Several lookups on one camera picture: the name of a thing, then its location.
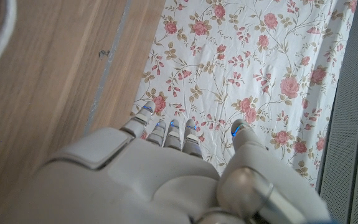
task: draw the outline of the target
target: floral bedsheet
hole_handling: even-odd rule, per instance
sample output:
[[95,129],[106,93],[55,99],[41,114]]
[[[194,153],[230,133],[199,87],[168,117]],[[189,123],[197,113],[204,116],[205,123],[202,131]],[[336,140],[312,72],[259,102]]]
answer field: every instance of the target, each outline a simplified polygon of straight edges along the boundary
[[243,118],[314,186],[357,0],[167,0],[132,113],[193,119],[222,172]]

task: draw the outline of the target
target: wooden panel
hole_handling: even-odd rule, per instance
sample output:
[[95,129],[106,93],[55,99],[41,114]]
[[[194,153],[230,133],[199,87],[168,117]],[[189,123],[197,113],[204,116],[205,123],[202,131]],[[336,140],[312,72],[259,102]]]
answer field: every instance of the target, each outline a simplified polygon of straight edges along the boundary
[[0,59],[0,212],[51,151],[78,138],[126,1],[19,0]]
[[105,126],[120,128],[130,117],[165,0],[142,3],[132,2],[92,130]]

